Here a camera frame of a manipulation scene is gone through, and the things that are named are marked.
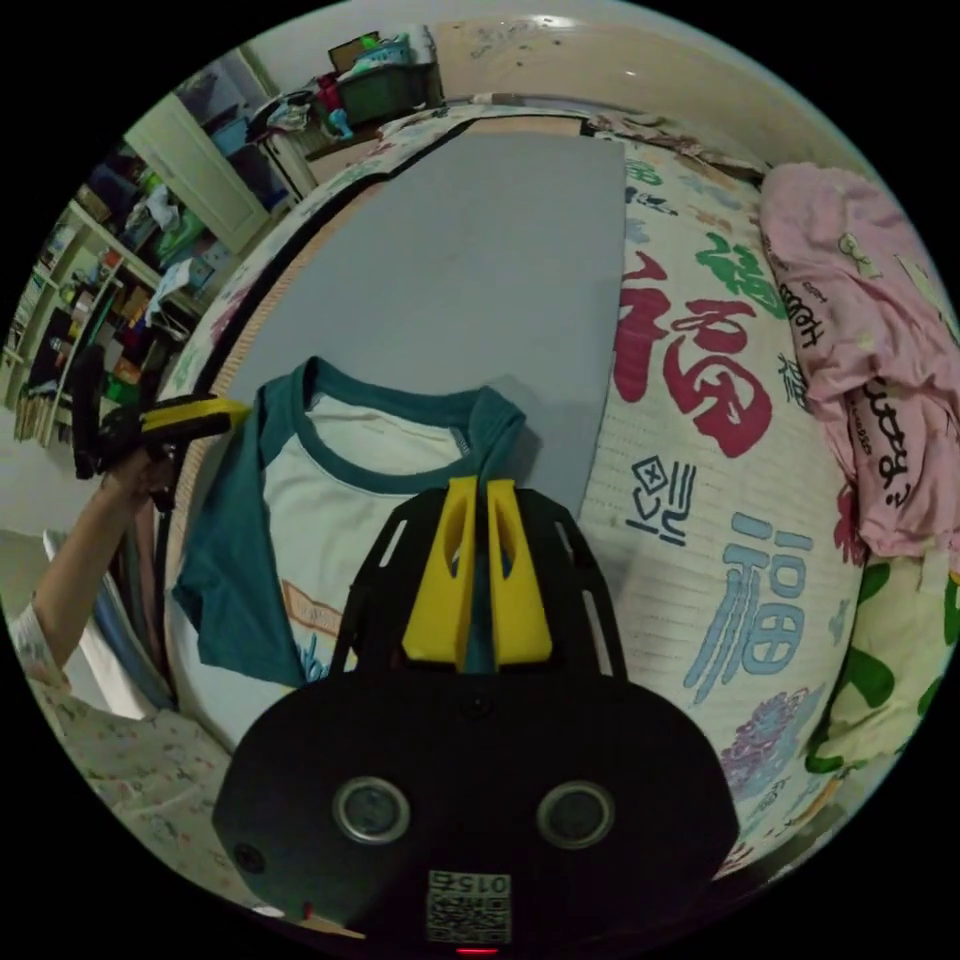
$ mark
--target teal collar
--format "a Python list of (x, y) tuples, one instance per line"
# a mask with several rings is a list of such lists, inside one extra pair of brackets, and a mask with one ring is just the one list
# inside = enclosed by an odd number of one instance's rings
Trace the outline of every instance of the teal collar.
[[(441, 470), (391, 476), (366, 470), (345, 460), (318, 436), (307, 410), (321, 395), (356, 407), (370, 407), (430, 427), (445, 427), (461, 450), (460, 459)], [(413, 495), (445, 487), (452, 477), (481, 472), (491, 444), (502, 433), (504, 417), (513, 412), (494, 390), (482, 387), (446, 396), (424, 396), (362, 383), (325, 360), (312, 357), (294, 373), (291, 417), (300, 443), (316, 463), (332, 477), (370, 493)]]

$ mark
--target hand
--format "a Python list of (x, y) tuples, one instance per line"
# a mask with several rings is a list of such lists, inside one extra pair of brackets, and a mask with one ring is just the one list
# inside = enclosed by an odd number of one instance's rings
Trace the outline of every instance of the hand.
[(166, 490), (171, 483), (173, 463), (170, 458), (151, 460), (147, 451), (140, 449), (107, 473), (101, 484), (101, 494), (111, 505), (136, 513), (150, 494)]

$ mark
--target pink cloth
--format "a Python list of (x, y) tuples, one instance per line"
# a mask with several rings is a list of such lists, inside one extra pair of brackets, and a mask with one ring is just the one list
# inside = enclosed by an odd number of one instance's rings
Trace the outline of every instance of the pink cloth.
[(960, 569), (960, 346), (915, 231), (881, 187), (809, 163), (768, 174), (760, 227), (861, 537)]

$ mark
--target raglan t-shirt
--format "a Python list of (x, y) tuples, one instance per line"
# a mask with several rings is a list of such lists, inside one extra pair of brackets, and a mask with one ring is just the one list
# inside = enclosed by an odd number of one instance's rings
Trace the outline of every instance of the raglan t-shirt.
[(324, 677), (350, 586), (393, 510), (453, 477), (492, 479), (523, 421), (489, 387), (388, 390), (316, 357), (265, 384), (173, 591), (200, 660), (288, 687)]

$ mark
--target person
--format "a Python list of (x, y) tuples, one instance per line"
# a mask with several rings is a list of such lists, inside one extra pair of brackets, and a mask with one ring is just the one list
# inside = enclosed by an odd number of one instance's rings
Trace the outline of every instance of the person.
[[(103, 577), (134, 515), (172, 479), (169, 460), (138, 451), (109, 472), (53, 558), (32, 601), (9, 624), (37, 703), (71, 761), (114, 816), (166, 866), (233, 903), (278, 917), (245, 886), (211, 814), (230, 763), (196, 721), (161, 710), (141, 720), (75, 697), (63, 667), (77, 649)], [(325, 933), (359, 936), (321, 918), (290, 917)]]

